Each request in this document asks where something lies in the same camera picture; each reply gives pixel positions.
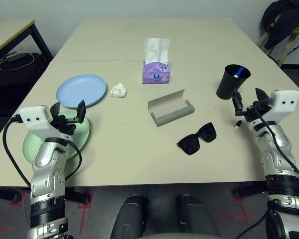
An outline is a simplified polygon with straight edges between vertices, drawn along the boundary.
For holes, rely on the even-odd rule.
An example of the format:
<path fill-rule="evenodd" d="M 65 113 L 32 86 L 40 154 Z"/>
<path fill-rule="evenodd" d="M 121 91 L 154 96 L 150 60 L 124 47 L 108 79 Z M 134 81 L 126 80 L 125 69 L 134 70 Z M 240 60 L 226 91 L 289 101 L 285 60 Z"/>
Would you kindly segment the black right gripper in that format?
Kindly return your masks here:
<path fill-rule="evenodd" d="M 272 104 L 272 98 L 259 88 L 256 88 L 255 91 L 257 101 L 247 107 L 245 111 L 243 111 L 241 94 L 236 89 L 233 91 L 232 102 L 235 108 L 235 116 L 243 117 L 247 122 L 252 122 L 270 110 L 268 105 Z"/>

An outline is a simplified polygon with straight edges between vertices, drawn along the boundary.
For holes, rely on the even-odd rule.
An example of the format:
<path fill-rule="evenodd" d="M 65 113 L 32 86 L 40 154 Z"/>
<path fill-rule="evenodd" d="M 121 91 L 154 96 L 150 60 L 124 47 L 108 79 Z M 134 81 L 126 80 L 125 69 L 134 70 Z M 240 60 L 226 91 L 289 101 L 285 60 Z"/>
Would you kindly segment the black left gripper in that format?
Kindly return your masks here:
<path fill-rule="evenodd" d="M 50 123 L 59 132 L 67 135 L 73 135 L 76 129 L 75 123 L 82 123 L 86 114 L 85 101 L 82 100 L 77 107 L 77 116 L 73 118 L 66 118 L 65 115 L 59 115 L 60 103 L 56 102 L 50 108 L 52 115 L 52 122 Z"/>

